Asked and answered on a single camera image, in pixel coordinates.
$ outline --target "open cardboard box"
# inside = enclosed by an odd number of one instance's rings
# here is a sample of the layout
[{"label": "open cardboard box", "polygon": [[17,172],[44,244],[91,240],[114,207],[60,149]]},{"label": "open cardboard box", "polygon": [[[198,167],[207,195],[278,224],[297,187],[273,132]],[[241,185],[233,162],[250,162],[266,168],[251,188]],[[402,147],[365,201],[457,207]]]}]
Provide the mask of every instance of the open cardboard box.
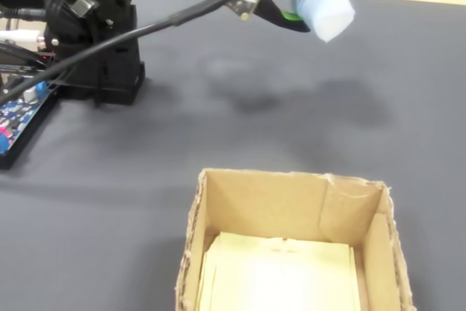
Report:
[{"label": "open cardboard box", "polygon": [[219,232],[346,243],[362,311],[414,311],[383,182],[330,174],[204,170],[188,217],[176,310],[194,311],[203,253]]}]

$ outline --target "green part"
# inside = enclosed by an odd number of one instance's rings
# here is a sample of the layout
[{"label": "green part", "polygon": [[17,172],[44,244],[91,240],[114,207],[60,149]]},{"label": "green part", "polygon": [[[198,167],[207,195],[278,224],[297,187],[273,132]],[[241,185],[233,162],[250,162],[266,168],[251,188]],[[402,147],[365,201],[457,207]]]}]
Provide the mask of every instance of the green part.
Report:
[{"label": "green part", "polygon": [[292,12],[283,11],[283,10],[281,10],[281,12],[282,12],[283,17],[289,21],[302,21],[303,20],[297,14],[293,14]]}]

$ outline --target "cardboard flap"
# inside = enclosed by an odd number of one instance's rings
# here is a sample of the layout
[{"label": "cardboard flap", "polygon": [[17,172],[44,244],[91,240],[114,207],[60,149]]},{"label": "cardboard flap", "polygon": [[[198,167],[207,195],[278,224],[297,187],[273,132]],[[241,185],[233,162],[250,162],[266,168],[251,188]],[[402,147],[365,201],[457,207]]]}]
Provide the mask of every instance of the cardboard flap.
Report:
[{"label": "cardboard flap", "polygon": [[207,170],[207,176],[213,231],[325,240],[319,229],[325,176],[216,169]]},{"label": "cardboard flap", "polygon": [[327,175],[320,230],[331,242],[361,243],[379,206],[382,182]]}]

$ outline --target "wire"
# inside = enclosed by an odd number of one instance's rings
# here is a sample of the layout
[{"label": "wire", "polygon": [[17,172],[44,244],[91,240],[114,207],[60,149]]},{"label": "wire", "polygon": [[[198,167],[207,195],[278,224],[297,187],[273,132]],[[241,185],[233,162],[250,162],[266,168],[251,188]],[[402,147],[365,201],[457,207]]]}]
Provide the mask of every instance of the wire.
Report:
[{"label": "wire", "polygon": [[114,38],[105,40],[99,44],[93,45],[92,47],[83,50],[76,55],[71,56],[70,58],[60,61],[59,63],[48,68],[46,71],[38,73],[34,78],[26,80],[24,83],[11,89],[7,94],[0,96],[0,106],[3,106],[6,102],[12,100],[15,96],[18,96],[30,87],[57,76],[60,72],[65,71],[67,68],[70,68],[93,55],[97,55],[98,53],[114,47],[122,42],[137,39],[169,27],[182,25],[186,22],[189,22],[190,20],[194,20],[195,18],[206,15],[209,12],[215,11],[228,1],[230,0],[205,0],[202,3],[189,7],[188,9],[177,12],[165,20],[147,25],[142,28],[137,28],[135,30],[115,36]]}]

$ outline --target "yellow paper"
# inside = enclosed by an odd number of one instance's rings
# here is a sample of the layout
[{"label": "yellow paper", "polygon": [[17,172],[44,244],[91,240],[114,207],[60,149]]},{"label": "yellow paper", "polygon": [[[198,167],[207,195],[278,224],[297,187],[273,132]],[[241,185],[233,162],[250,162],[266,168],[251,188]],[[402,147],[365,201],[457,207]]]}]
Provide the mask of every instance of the yellow paper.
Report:
[{"label": "yellow paper", "polygon": [[198,311],[360,311],[345,244],[221,233],[205,253]]}]

